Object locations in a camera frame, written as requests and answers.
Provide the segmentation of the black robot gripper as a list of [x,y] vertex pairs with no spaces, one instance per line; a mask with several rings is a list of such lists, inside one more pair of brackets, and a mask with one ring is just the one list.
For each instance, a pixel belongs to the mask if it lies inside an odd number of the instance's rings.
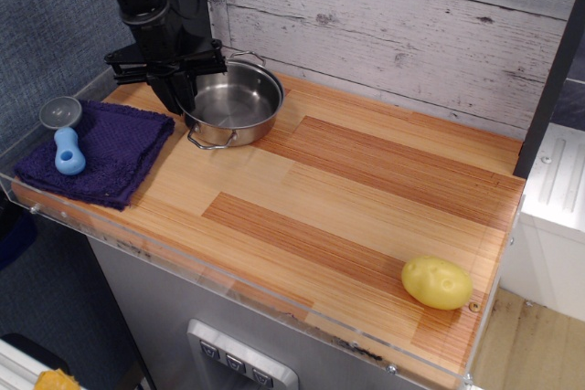
[[120,84],[147,82],[174,114],[195,109],[197,76],[227,70],[221,41],[187,31],[172,11],[151,19],[131,16],[126,24],[134,43],[106,55],[105,62]]

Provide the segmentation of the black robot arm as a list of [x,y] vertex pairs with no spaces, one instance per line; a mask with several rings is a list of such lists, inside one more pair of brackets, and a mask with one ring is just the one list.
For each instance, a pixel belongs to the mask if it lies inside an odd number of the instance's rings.
[[198,78],[227,70],[221,41],[186,27],[202,0],[115,1],[134,38],[104,58],[117,83],[145,83],[172,113],[193,111]]

